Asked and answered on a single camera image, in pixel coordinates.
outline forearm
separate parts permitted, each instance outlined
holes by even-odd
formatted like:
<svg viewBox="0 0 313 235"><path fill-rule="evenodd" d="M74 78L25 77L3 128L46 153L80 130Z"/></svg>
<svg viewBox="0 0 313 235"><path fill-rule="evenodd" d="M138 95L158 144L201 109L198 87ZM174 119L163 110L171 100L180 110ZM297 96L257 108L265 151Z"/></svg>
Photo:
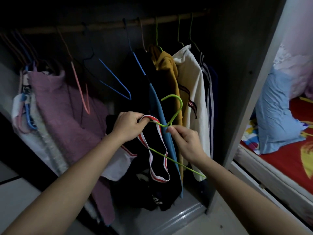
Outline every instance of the forearm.
<svg viewBox="0 0 313 235"><path fill-rule="evenodd" d="M208 157L196 166L250 234L307 234L288 214Z"/></svg>
<svg viewBox="0 0 313 235"><path fill-rule="evenodd" d="M115 135L106 136L41 193L4 234L63 234L121 144Z"/></svg>

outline purple sweater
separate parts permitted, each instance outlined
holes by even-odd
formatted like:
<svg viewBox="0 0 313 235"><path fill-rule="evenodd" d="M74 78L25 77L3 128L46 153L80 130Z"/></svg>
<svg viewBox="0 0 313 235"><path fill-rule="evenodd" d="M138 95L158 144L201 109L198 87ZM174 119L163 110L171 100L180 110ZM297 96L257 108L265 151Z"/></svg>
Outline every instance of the purple sweater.
<svg viewBox="0 0 313 235"><path fill-rule="evenodd" d="M89 97L91 113L88 115L79 91L64 82L63 69L59 76L48 76L37 70L29 72L28 76L47 129L72 165L105 136L108 110L98 99ZM92 196L104 223L110 225L115 213L106 179L97 181Z"/></svg>

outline clothes rail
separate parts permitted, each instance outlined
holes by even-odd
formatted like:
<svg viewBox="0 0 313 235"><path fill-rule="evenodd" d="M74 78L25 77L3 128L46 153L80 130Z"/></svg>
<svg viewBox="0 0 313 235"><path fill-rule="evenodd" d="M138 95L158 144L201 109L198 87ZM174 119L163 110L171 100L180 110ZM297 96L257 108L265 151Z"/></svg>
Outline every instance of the clothes rail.
<svg viewBox="0 0 313 235"><path fill-rule="evenodd" d="M209 13L209 10L202 12L193 12L193 17L201 17L205 16ZM180 14L179 18L181 20L191 19L191 13ZM178 15L170 15L170 16L158 16L158 23L167 23L178 21ZM156 23L155 17L140 19L142 25L152 25ZM140 26L140 22L138 19L127 21L127 26ZM115 28L124 28L125 25L123 21L114 21L114 22L99 22L96 24L87 25L88 30L90 31L100 31L104 29L115 29ZM83 32L86 27L83 25L72 25L72 26L58 26L58 29L61 33L72 33L72 32ZM47 26L47 27L31 27L31 28L21 28L19 31L22 34L53 34L58 33L55 26Z"/></svg>

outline red bedsheet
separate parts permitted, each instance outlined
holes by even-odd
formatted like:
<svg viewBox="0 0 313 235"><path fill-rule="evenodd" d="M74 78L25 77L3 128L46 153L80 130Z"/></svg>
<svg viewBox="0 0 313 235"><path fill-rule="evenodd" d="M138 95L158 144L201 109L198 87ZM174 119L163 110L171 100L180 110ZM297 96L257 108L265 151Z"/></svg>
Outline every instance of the red bedsheet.
<svg viewBox="0 0 313 235"><path fill-rule="evenodd" d="M295 98L290 101L290 110L294 118L312 125L304 130L306 140L260 157L313 194L313 103Z"/></svg>

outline hand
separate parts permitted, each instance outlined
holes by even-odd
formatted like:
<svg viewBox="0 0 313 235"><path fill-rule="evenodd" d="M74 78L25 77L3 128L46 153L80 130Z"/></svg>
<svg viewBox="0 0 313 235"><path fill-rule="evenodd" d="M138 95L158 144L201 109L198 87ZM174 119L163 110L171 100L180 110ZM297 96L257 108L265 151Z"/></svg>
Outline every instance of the hand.
<svg viewBox="0 0 313 235"><path fill-rule="evenodd" d="M181 125L173 125L167 128L174 138L177 146L183 156L188 162L195 166L204 158L209 158L203 151L197 131L187 129Z"/></svg>
<svg viewBox="0 0 313 235"><path fill-rule="evenodd" d="M122 144L136 138L150 121L149 118L144 118L137 123L142 116L143 114L132 111L121 112L115 121L112 134L115 134Z"/></svg>

